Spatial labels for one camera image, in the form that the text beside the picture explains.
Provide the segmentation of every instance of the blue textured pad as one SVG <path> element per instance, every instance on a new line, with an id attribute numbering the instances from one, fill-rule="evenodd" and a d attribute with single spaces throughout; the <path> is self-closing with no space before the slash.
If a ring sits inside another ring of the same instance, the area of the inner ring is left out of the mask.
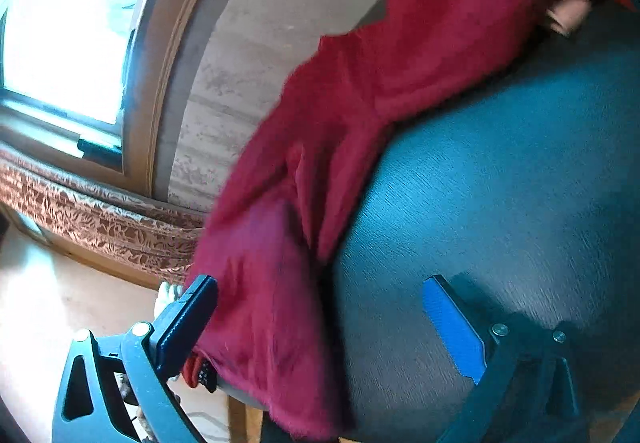
<path id="1" fill-rule="evenodd" d="M 477 385 L 486 369 L 480 336 L 433 277 L 424 283 L 422 304 L 460 374 Z"/>

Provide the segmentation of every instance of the brown floral curtain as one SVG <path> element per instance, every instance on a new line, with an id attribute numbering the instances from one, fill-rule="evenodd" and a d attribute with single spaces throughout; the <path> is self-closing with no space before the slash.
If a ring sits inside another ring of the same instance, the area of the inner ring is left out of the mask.
<path id="1" fill-rule="evenodd" d="M 204 214 L 97 184 L 0 142 L 0 201 L 68 241 L 182 283 Z"/>

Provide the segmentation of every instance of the wooden window frame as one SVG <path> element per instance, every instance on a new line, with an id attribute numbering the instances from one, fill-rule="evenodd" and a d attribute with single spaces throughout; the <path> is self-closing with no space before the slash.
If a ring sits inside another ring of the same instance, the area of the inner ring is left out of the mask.
<path id="1" fill-rule="evenodd" d="M 82 159 L 73 134 L 36 124 L 3 106 L 0 106 L 0 139 L 25 154 L 79 176 L 151 197 L 164 94 L 196 2 L 146 0 L 129 57 L 121 169 Z"/>

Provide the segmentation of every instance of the orange-red fabric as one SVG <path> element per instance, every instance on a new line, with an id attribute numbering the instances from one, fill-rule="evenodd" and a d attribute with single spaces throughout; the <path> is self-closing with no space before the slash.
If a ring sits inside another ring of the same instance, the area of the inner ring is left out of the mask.
<path id="1" fill-rule="evenodd" d="M 206 273 L 220 287 L 194 352 L 286 430 L 329 439 L 344 429 L 318 276 L 396 124 L 506 68 L 552 1 L 387 0 L 383 21 L 322 38 L 286 82 L 186 282 Z"/>

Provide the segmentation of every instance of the window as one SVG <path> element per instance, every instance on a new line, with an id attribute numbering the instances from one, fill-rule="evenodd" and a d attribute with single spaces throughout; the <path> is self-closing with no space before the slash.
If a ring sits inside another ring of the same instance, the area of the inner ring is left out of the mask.
<path id="1" fill-rule="evenodd" d="M 113 162 L 145 2 L 0 0 L 2 104 L 82 136 L 78 149 L 89 145 L 95 153 L 106 145 Z"/>

